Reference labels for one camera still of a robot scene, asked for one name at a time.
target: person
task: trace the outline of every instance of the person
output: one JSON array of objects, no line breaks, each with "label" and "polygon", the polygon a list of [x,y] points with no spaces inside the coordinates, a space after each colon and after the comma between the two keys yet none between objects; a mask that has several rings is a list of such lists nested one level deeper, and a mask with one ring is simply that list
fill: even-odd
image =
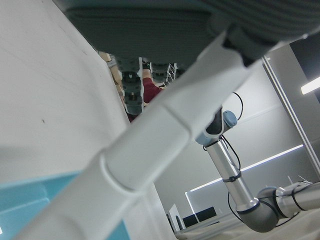
[{"label": "person", "polygon": [[[154,99],[163,89],[157,87],[154,82],[152,81],[151,77],[151,69],[150,64],[146,61],[142,61],[142,84],[144,88],[143,92],[143,102],[148,104]],[[136,119],[139,115],[132,115],[126,113],[130,123]]]}]

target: red shirt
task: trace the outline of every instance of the red shirt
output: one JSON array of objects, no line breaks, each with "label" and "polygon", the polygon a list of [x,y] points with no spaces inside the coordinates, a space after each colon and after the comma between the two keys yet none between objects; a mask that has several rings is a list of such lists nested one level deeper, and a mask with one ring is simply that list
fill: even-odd
[{"label": "red shirt", "polygon": [[[142,82],[144,87],[143,101],[148,104],[152,99],[154,99],[155,96],[158,95],[158,93],[162,91],[162,89],[154,85],[150,77],[145,77],[144,79],[142,79]],[[130,123],[137,117],[137,115],[131,115],[129,113],[127,113],[127,116]]]}]

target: gray wall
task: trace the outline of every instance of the gray wall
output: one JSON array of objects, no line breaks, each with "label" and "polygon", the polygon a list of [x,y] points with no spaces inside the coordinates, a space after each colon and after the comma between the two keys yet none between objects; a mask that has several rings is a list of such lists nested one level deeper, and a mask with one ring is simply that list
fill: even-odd
[{"label": "gray wall", "polygon": [[267,56],[270,58],[269,63],[319,158],[320,104],[315,93],[310,92],[305,95],[301,93],[301,87],[307,84],[308,80],[289,45],[272,51]]},{"label": "gray wall", "polygon": [[[237,92],[244,102],[243,116],[225,136],[237,151],[243,168],[302,144],[262,66]],[[232,95],[223,108],[238,116],[241,105]],[[265,175],[271,177],[273,173],[265,172]],[[202,146],[191,142],[155,186],[164,210],[168,212],[176,204],[184,218],[192,214],[185,192],[219,177]]]},{"label": "gray wall", "polygon": [[[302,181],[303,179],[298,175],[311,182],[318,181],[303,147],[242,172],[242,176],[254,196],[266,186],[285,187],[290,185],[288,176],[294,183]],[[227,194],[228,191],[224,183],[219,181],[188,192],[188,197],[195,212],[213,206],[217,216],[220,216],[230,212]]]}]

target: white plastic tube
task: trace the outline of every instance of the white plastic tube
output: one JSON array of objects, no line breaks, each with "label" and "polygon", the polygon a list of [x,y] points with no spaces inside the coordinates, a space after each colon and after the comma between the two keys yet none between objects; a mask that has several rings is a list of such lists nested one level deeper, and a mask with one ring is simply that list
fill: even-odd
[{"label": "white plastic tube", "polygon": [[104,240],[248,78],[252,67],[244,67],[237,52],[224,49],[223,39],[211,43],[16,239]]}]

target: light blue joint cap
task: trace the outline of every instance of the light blue joint cap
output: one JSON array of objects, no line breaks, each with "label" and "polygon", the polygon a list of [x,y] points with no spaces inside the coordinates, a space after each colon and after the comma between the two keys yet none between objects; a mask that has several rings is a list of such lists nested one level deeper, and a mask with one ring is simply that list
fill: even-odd
[{"label": "light blue joint cap", "polygon": [[195,141],[200,145],[207,146],[211,143],[212,138],[205,136],[204,132],[202,132]]},{"label": "light blue joint cap", "polygon": [[229,110],[223,112],[223,120],[229,128],[233,128],[238,123],[236,115]]}]

